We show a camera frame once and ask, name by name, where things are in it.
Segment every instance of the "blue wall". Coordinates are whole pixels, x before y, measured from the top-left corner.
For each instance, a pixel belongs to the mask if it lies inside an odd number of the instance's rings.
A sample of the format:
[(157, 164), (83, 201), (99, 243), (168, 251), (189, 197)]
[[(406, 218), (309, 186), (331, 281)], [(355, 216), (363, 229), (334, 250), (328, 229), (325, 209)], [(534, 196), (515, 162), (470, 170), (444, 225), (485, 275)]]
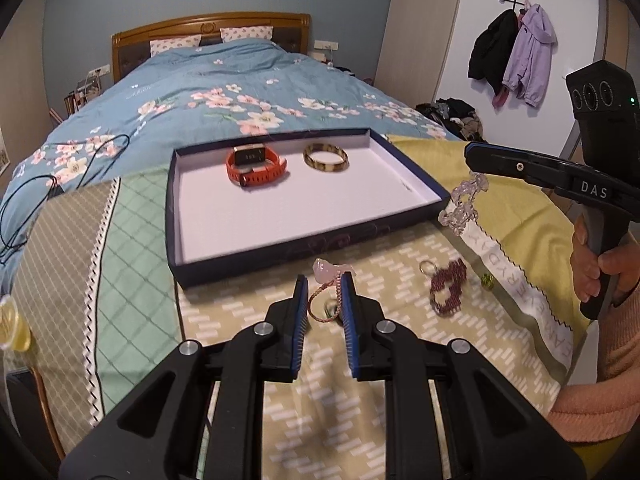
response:
[[(63, 98), (88, 70), (111, 63), (111, 35), (170, 18), (264, 10), (308, 12), (311, 37), (338, 41), (335, 62), (373, 77), (390, 0), (47, 0), (43, 62), (49, 105), (65, 111)], [(110, 84), (111, 76), (102, 79)]]

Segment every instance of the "blue floral bedspread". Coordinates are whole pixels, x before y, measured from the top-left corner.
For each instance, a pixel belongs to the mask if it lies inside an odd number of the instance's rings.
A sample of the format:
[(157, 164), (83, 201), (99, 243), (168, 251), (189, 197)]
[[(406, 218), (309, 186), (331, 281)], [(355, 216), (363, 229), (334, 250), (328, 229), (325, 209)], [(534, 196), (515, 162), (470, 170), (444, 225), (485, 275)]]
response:
[(16, 168), (0, 206), (2, 292), (11, 288), (32, 212), (52, 184), (48, 178), (28, 182), (34, 176), (51, 174), (66, 192), (167, 164), (175, 148), (189, 144), (363, 127), (456, 139), (377, 89), (270, 41), (158, 54), (60, 124)]

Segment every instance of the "person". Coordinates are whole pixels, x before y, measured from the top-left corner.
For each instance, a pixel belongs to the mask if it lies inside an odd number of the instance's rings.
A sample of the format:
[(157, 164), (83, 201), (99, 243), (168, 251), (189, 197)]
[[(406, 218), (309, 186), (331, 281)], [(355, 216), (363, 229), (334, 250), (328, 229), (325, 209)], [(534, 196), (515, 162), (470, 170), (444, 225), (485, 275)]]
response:
[(626, 243), (596, 256), (584, 218), (575, 223), (570, 259), (582, 301), (600, 293), (601, 273), (620, 275), (613, 308), (599, 321), (596, 384), (565, 386), (547, 420), (582, 458), (592, 478), (640, 418), (640, 245)]

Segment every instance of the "bed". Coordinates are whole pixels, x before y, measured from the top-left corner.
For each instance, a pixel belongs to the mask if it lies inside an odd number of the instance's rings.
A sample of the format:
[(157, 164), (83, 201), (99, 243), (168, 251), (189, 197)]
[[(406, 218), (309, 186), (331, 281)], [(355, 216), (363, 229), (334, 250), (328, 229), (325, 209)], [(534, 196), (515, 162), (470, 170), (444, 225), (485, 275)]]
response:
[[(273, 25), (274, 42), (221, 44), (220, 27), (229, 24)], [(12, 244), (27, 234), (29, 243), (8, 257), (2, 286), (12, 291), (36, 343), (26, 354), (6, 352), (3, 361), (6, 370), (40, 371), (50, 431), (63, 451), (180, 340), (227, 340), (287, 297), (297, 274), (311, 278), (312, 262), (303, 260), (196, 290), (177, 286), (164, 246), (173, 149), (243, 135), (365, 127), (388, 136), (448, 190), (466, 177), (464, 143), (448, 142), (456, 138), (415, 110), (301, 54), (308, 25), (304, 14), (233, 13), (117, 34), (116, 84), (18, 167), (4, 199), (2, 233), (8, 239), (20, 228)], [(207, 44), (149, 57), (150, 40), (190, 34), (202, 34)], [(28, 182), (42, 174), (56, 175), (64, 193), (22, 226), (49, 190), (49, 179)], [(482, 228), (466, 237), (424, 224), (327, 257), (354, 264), (360, 293), (418, 335), (441, 343), (468, 338), (546, 414), (586, 331), (568, 265), (572, 226), (539, 189), (491, 182), (492, 192), (478, 199)], [(19, 202), (7, 203), (23, 185)], [(443, 264), (466, 261), (462, 312), (434, 315), (414, 269), (416, 254)], [(394, 265), (385, 267), (389, 259)], [(488, 271), (497, 277), (491, 291), (481, 286)], [(264, 478), (383, 478), (383, 388), (349, 380), (345, 368), (340, 327), (314, 325), (300, 380), (265, 389)]]

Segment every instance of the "black jacket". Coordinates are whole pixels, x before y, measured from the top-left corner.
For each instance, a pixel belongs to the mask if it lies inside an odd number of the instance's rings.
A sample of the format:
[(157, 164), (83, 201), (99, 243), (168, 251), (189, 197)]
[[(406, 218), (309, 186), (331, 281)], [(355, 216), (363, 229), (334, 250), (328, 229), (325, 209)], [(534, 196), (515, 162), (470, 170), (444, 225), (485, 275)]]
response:
[(505, 10), (478, 36), (469, 60), (469, 77), (486, 79), (496, 94), (500, 92), (517, 35), (518, 17), (513, 10)]

